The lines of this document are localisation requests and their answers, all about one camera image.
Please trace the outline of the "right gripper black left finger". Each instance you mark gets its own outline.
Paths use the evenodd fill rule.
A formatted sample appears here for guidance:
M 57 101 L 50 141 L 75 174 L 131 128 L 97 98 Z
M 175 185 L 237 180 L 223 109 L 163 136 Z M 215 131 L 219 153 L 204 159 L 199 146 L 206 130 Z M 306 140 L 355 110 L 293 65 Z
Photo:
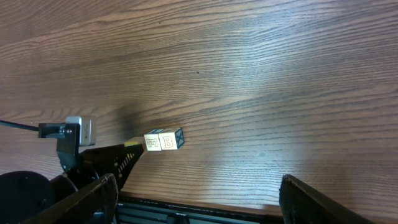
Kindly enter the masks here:
M 112 223 L 118 194 L 115 176 L 105 174 L 22 224 Z

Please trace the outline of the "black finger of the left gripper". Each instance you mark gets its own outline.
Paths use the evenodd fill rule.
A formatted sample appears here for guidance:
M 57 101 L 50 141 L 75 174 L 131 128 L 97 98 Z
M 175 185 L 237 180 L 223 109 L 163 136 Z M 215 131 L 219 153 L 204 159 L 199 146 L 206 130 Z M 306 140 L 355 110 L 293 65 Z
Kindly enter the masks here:
M 95 177 L 113 174 L 116 178 L 118 190 L 121 191 L 143 153 L 142 144 L 132 146 L 120 144 L 87 149 L 80 153 L 80 162 L 84 168 L 93 172 Z

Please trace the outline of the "red E wooden block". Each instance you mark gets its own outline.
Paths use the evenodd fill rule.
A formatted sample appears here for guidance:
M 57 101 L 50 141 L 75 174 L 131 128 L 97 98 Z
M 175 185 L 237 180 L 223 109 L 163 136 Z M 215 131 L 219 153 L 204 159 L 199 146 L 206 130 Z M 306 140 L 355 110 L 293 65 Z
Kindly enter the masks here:
M 163 129 L 153 129 L 144 135 L 146 149 L 148 151 L 161 151 L 159 134 Z

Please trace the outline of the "yellow S wooden block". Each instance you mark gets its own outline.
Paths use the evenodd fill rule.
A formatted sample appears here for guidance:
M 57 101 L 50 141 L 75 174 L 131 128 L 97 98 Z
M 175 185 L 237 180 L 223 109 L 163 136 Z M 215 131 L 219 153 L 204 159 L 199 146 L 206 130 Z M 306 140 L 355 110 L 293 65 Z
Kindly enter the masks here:
M 129 146 L 136 146 L 136 145 L 143 145 L 145 143 L 145 140 L 143 137 L 133 137 L 127 141 L 124 142 L 124 146 L 125 147 L 129 147 Z

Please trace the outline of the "blue X B wooden block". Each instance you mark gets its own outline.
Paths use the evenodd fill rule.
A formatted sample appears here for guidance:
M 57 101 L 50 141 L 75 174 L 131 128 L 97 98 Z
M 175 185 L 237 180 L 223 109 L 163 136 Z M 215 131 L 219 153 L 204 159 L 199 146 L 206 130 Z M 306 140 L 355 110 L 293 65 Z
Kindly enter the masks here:
M 159 133 L 162 150 L 177 150 L 185 144 L 182 128 L 169 128 Z

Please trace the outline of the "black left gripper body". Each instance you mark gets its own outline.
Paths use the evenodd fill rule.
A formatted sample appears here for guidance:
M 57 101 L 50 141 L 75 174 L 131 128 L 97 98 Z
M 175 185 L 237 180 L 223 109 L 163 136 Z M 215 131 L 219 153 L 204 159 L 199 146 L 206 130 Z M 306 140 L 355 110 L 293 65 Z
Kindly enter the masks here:
M 85 166 L 79 153 L 80 125 L 76 123 L 40 123 L 39 138 L 57 140 L 56 152 L 67 178 L 77 189 L 99 179 L 98 174 Z

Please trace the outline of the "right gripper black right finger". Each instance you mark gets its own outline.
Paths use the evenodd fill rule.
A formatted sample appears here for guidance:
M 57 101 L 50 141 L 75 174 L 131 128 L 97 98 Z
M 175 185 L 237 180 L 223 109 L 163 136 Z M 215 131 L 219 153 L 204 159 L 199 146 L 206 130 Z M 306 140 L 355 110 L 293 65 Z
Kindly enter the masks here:
M 374 224 L 290 174 L 282 178 L 279 205 L 285 223 Z

